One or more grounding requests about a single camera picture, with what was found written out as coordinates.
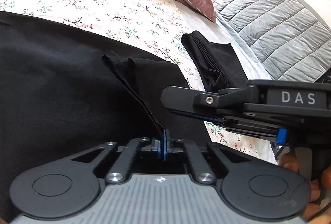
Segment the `gray comforter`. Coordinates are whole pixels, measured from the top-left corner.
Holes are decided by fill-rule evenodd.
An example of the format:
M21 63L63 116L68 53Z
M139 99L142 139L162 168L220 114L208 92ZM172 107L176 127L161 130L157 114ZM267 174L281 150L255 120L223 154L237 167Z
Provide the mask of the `gray comforter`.
M331 30L303 0L212 0L273 79L314 82L331 66Z

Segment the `ribbed surface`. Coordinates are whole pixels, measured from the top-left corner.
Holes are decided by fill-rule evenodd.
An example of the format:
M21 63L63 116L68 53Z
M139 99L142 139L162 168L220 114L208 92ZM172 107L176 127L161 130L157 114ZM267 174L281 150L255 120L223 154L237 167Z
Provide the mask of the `ribbed surface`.
M331 66L331 30L303 0L212 0L273 79L314 82Z
M188 175L133 175L130 181L108 186L95 205L59 221L19 217L12 224L262 224L230 210L213 187L201 186ZM279 222L303 224L300 218Z

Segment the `black cloth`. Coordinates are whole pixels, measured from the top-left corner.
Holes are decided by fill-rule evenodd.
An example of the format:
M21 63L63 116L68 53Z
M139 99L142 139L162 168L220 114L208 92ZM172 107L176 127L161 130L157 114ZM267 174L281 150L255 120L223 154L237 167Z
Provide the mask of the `black cloth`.
M209 42L198 31L184 34L181 42L199 71L205 91L246 86L247 76L231 44Z
M106 141L124 145L168 128L205 146L202 121L163 108L170 85L188 87L177 65L146 51L0 12L0 216L17 215L9 186L20 173Z

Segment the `white circular logo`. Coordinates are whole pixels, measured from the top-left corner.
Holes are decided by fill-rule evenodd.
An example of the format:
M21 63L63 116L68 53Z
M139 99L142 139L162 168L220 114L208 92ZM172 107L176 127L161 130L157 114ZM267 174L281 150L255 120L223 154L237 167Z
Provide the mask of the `white circular logo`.
M159 181L159 182L164 182L164 181L166 181L166 179L164 178L164 177L158 177L157 179L155 179L156 181Z

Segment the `white letter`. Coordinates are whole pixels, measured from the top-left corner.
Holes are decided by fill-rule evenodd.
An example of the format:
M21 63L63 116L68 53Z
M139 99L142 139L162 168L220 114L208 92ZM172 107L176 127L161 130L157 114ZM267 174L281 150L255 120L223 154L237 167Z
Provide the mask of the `white letter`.
M313 93L308 94L308 98L309 98L309 100L311 100L311 101L308 102L309 104L314 104L315 103L315 99L313 98L314 96L315 96L315 94L313 94Z
M300 101L301 103L303 103L303 100L302 100L302 97L301 97L301 94L300 92L297 93L297 97L295 98L295 103L297 103L298 101Z
M290 94L288 92L282 92L282 102L289 102Z

